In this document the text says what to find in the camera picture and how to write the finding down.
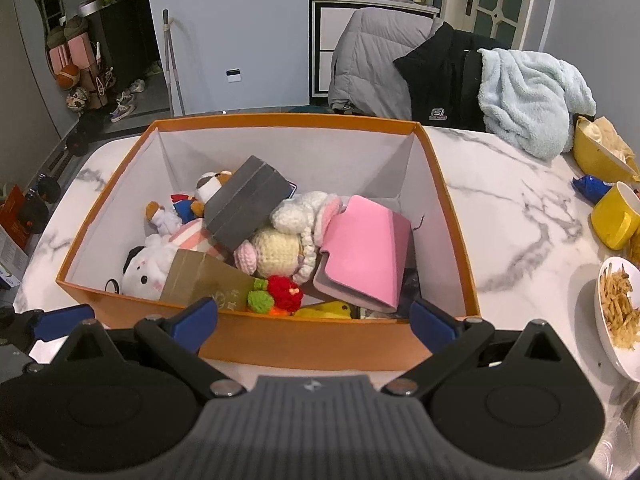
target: yellow mug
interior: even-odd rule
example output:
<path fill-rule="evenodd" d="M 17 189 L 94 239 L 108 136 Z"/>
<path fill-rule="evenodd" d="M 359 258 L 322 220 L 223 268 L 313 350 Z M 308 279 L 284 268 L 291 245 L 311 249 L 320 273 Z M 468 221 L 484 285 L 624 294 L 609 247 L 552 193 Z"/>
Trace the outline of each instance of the yellow mug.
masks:
<path fill-rule="evenodd" d="M 640 227 L 640 199 L 617 182 L 593 208 L 591 225 L 609 249 L 619 251 Z"/>

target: black box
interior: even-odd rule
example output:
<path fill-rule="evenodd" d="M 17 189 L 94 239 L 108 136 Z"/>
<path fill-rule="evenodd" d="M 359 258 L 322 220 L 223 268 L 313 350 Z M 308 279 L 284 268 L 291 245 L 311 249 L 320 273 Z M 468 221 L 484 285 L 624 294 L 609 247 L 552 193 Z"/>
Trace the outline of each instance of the black box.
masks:
<path fill-rule="evenodd" d="M 235 251 L 290 194 L 289 182 L 252 155 L 205 204 L 204 223 L 218 243 Z"/>

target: light switch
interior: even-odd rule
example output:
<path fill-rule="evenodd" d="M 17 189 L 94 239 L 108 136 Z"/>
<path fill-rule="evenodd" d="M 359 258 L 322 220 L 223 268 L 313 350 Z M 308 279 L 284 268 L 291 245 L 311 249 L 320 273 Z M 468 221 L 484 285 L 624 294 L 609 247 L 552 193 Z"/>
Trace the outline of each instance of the light switch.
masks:
<path fill-rule="evenodd" d="M 233 70 L 227 70 L 226 71 L 226 81 L 229 83 L 235 83 L 242 80 L 241 76 L 240 76 L 240 69 L 239 68 L 235 68 Z"/>

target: white crochet bunny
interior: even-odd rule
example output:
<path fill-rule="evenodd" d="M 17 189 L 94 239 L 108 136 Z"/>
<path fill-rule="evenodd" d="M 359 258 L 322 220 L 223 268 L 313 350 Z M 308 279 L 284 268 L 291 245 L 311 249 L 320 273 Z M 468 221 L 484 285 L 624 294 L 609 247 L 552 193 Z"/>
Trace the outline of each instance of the white crochet bunny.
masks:
<path fill-rule="evenodd" d="M 271 213 L 271 224 L 278 231 L 300 236 L 303 261 L 292 277 L 293 282 L 302 285 L 310 279 L 326 227 L 341 208 L 339 196 L 311 191 L 283 200 Z"/>

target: red crochet ball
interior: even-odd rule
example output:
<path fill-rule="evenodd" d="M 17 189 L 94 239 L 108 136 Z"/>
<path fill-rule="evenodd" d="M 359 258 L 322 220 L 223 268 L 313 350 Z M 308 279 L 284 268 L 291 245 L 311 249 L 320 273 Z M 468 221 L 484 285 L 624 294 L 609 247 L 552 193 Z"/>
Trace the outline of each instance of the red crochet ball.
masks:
<path fill-rule="evenodd" d="M 302 305 L 300 287 L 285 276 L 271 276 L 267 281 L 267 292 L 271 294 L 275 306 L 288 312 L 293 313 Z"/>

